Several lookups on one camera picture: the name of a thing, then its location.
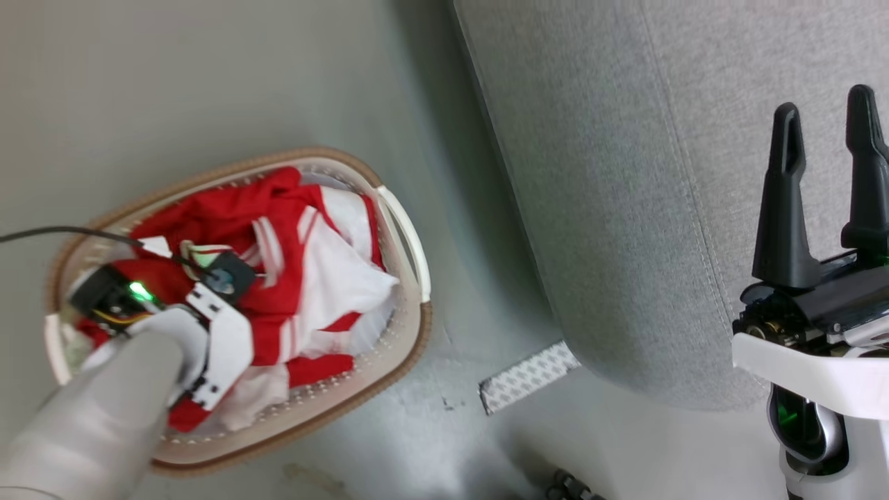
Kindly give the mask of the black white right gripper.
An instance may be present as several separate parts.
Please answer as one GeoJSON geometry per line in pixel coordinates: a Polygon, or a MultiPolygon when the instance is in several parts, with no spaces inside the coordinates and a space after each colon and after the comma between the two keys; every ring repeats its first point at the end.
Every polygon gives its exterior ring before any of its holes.
{"type": "Polygon", "coordinates": [[[801,181],[802,120],[793,103],[774,112],[758,234],[754,284],[734,321],[733,366],[847,417],[886,420],[888,165],[876,95],[847,97],[847,149],[853,158],[849,221],[828,260],[810,253],[801,181]]]}

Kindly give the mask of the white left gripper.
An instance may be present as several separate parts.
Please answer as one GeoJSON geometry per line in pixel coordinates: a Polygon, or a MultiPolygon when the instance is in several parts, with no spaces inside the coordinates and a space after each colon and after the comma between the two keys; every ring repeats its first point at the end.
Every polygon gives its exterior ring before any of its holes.
{"type": "Polygon", "coordinates": [[[206,266],[169,258],[197,278],[184,303],[165,310],[165,335],[183,355],[169,405],[190,399],[211,411],[254,359],[253,327],[238,301],[253,287],[256,272],[234,252],[221,252],[206,266]]]}

